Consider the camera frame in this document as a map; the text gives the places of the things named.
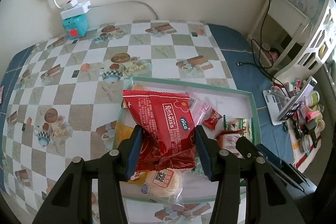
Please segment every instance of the blue oval logo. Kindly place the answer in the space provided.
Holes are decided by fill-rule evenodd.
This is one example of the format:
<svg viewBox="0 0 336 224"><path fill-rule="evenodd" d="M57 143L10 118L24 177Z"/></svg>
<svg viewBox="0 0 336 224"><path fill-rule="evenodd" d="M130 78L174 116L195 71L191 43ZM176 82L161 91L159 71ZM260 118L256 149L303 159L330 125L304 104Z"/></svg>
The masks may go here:
<svg viewBox="0 0 336 224"><path fill-rule="evenodd" d="M146 184L144 184L144 185L142 186L142 188L141 188L141 192L142 192L143 194L147 194L147 193L148 193L148 187L147 187Z"/></svg>
<svg viewBox="0 0 336 224"><path fill-rule="evenodd" d="M186 118L181 117L180 118L180 124L181 124L181 127L184 131L190 130L190 127L189 127L189 124L188 124L188 121L187 121Z"/></svg>

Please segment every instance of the rice cracker package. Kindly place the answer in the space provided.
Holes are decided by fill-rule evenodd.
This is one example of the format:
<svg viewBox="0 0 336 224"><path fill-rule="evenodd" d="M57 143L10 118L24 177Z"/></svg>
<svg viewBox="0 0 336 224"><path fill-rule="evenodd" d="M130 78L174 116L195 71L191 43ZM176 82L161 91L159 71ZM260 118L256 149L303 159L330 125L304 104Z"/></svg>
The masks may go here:
<svg viewBox="0 0 336 224"><path fill-rule="evenodd" d="M187 94L124 90L123 97L135 122L146 130L136 171L195 167Z"/></svg>

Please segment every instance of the bolt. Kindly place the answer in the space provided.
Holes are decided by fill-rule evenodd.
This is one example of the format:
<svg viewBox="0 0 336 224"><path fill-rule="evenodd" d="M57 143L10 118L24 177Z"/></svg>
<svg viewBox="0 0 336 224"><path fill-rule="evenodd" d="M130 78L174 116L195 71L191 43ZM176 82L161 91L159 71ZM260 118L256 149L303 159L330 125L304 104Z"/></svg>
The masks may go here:
<svg viewBox="0 0 336 224"><path fill-rule="evenodd" d="M265 163L265 159L262 158L262 157L258 157L258 158L257 158L257 163L259 163L259 164L264 164L264 163Z"/></svg>
<svg viewBox="0 0 336 224"><path fill-rule="evenodd" d="M75 164L77 164L77 163L79 163L81 160L82 160L82 158L81 158L80 156L76 156L76 157L74 157L74 158L72 159L72 162L75 163Z"/></svg>
<svg viewBox="0 0 336 224"><path fill-rule="evenodd" d="M228 155L229 155L229 151L227 151L226 149L221 149L221 150L219 151L219 153L220 153L220 155L222 155L222 156L228 156Z"/></svg>
<svg viewBox="0 0 336 224"><path fill-rule="evenodd" d="M117 149L113 149L113 150L110 151L111 156L116 156L118 154L119 154L119 151Z"/></svg>

